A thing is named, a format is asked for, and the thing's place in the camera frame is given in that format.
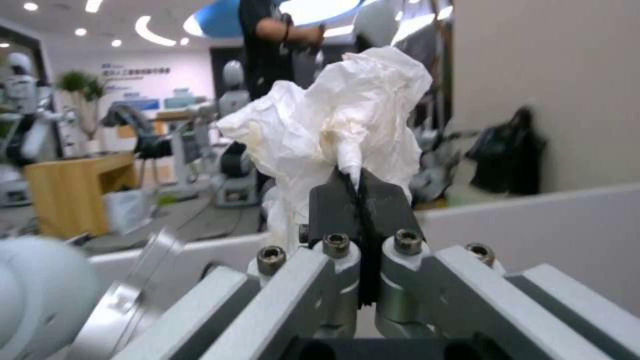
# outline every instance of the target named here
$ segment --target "white robot head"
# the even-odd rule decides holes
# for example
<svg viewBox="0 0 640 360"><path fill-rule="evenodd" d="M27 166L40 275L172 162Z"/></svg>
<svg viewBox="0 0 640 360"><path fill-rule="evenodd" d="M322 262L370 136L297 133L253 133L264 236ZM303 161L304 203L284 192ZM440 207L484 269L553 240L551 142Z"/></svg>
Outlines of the white robot head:
<svg viewBox="0 0 640 360"><path fill-rule="evenodd" d="M22 53L11 53L7 57L7 63L16 75L31 74L31 59Z"/></svg>
<svg viewBox="0 0 640 360"><path fill-rule="evenodd" d="M391 45L397 31L398 22L394 9L386 0L363 6L353 22L358 52L370 47Z"/></svg>
<svg viewBox="0 0 640 360"><path fill-rule="evenodd" d="M244 83L244 70L240 61L231 60L222 70L222 77L225 84L230 88L237 87Z"/></svg>

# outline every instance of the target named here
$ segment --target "ceiling light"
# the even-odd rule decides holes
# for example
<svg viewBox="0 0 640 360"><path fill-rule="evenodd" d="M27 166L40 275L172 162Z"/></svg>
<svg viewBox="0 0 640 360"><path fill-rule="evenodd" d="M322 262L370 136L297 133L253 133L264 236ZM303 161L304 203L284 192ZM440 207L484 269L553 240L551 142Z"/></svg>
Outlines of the ceiling light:
<svg viewBox="0 0 640 360"><path fill-rule="evenodd" d="M184 22L182 28L184 29L184 31L195 37L204 37L204 32L202 31L200 24L196 20L195 15L190 16L187 21Z"/></svg>
<svg viewBox="0 0 640 360"><path fill-rule="evenodd" d="M447 6L446 8L443 8L438 13L438 20L444 20L450 17L452 12L453 12L453 6Z"/></svg>
<svg viewBox="0 0 640 360"><path fill-rule="evenodd" d="M136 21L136 32L146 41L150 41L154 44L162 46L175 46L176 41L169 38L163 38L160 35L154 34L149 30L148 25L151 21L151 16L142 16Z"/></svg>
<svg viewBox="0 0 640 360"><path fill-rule="evenodd" d="M431 23L435 20L435 17L435 14L430 13L428 15L422 15L414 17L413 19L402 21L402 23L400 23L400 28L398 29L396 36L394 37L393 41L391 41L391 44L402 41L414 32L424 28L425 26L431 25Z"/></svg>
<svg viewBox="0 0 640 360"><path fill-rule="evenodd" d="M38 4L36 3L24 3L24 9L34 12L36 10L38 10Z"/></svg>
<svg viewBox="0 0 640 360"><path fill-rule="evenodd" d="M102 4L102 0L87 0L84 10L88 13L97 13L100 9L100 4Z"/></svg>
<svg viewBox="0 0 640 360"><path fill-rule="evenodd" d="M291 15L296 25L306 25L342 15L358 4L360 0L289 0L280 5L280 11Z"/></svg>
<svg viewBox="0 0 640 360"><path fill-rule="evenodd" d="M342 35L350 34L353 31L353 25L341 26L339 28L327 29L324 32L324 37L339 37Z"/></svg>

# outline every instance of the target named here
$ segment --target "wooden table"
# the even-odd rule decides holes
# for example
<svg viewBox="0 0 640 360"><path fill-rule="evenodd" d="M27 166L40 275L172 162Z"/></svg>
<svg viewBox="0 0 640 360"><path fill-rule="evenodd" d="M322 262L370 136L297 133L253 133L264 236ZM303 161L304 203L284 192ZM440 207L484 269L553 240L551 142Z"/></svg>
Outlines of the wooden table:
<svg viewBox="0 0 640 360"><path fill-rule="evenodd" d="M37 163L25 174L42 234L63 239L108 233L102 196L138 187L131 153Z"/></svg>

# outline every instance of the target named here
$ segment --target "cable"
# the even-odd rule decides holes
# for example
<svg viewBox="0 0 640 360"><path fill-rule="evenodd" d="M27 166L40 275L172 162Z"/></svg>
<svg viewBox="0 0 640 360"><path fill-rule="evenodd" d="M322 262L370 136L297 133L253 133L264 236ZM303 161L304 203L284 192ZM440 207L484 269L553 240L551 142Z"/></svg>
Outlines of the cable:
<svg viewBox="0 0 640 360"><path fill-rule="evenodd" d="M244 213L244 211L240 210L240 214L238 214L238 216L236 218L236 223L233 225L231 230L225 230L225 231L223 231L221 233L204 234L204 235L199 236L199 237L197 237L195 239L192 239L190 242L214 240L214 239L226 238L227 236L233 235L233 233L237 230L238 225L240 224L240 219L242 219L243 213Z"/></svg>
<svg viewBox="0 0 640 360"><path fill-rule="evenodd" d="M193 219L195 219L196 217L198 217L200 214L202 214L211 204L211 202L218 197L218 193L220 192L220 190L223 188L223 186L227 183L227 180L225 179L224 182L222 182L222 184L220 184L220 186L216 189L214 196L209 199L209 201L207 202L207 204L205 206L202 207L202 209L198 210L195 214L191 215L189 218L187 218L187 220L185 222L182 223L182 225L180 225L178 228L176 228L176 231L182 229L183 227L187 226L188 223L192 222Z"/></svg>

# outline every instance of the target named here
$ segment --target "black object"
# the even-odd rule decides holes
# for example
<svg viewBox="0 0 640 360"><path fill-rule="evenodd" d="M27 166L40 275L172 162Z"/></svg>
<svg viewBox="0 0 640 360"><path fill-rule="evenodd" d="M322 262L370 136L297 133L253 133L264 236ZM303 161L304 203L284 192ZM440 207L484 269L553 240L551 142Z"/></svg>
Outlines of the black object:
<svg viewBox="0 0 640 360"><path fill-rule="evenodd" d="M346 234L360 248L360 306L378 299L382 243L400 230L422 231L398 185L385 183L362 169L356 193L349 176L338 169L309 193L309 247L329 234Z"/></svg>
<svg viewBox="0 0 640 360"><path fill-rule="evenodd" d="M34 163L32 159L27 159L22 155L22 145L24 145L26 136L35 122L36 116L33 114L23 116L13 136L9 139L9 144L6 147L6 157L13 166L21 168Z"/></svg>
<svg viewBox="0 0 640 360"><path fill-rule="evenodd" d="M242 169L242 154L246 150L246 145L234 142L227 147L220 158L220 171L230 178L246 176L248 173Z"/></svg>
<svg viewBox="0 0 640 360"><path fill-rule="evenodd" d="M281 360L507 360L493 341L470 339L294 339Z"/></svg>
<svg viewBox="0 0 640 360"><path fill-rule="evenodd" d="M502 125L484 130L466 157L477 162L471 184L491 193L540 193L546 140L533 128L533 111L523 106Z"/></svg>

